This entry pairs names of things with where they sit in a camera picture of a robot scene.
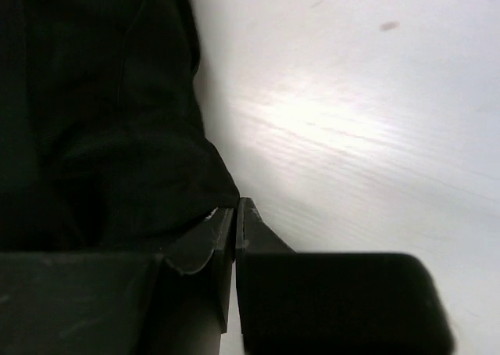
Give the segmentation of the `black pleated skirt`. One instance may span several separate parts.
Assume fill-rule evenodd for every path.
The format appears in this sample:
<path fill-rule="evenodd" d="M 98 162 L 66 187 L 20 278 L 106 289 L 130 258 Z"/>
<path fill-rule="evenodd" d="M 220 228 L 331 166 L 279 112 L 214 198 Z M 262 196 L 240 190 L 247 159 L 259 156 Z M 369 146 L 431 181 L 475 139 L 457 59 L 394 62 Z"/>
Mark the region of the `black pleated skirt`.
<path fill-rule="evenodd" d="M 1 0 L 1 247 L 111 245 L 239 192 L 206 138 L 190 0 Z"/>

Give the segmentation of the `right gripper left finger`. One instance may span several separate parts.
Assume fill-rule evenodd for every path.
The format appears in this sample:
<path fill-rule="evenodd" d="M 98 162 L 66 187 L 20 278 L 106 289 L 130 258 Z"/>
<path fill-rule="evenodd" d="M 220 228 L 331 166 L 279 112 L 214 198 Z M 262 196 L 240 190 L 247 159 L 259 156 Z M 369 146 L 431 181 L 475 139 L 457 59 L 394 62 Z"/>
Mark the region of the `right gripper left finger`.
<path fill-rule="evenodd" d="M 4 354 L 217 354 L 234 212 L 111 249 L 1 255 Z"/>

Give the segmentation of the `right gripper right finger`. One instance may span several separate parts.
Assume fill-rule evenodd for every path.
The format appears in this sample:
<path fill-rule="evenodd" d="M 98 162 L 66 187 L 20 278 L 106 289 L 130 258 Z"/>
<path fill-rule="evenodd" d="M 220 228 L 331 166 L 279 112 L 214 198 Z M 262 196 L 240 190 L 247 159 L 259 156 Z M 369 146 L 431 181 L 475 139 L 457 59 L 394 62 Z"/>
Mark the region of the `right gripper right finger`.
<path fill-rule="evenodd" d="M 249 198 L 237 211 L 236 286 L 248 354 L 451 354 L 433 278 L 406 253 L 299 253 Z"/>

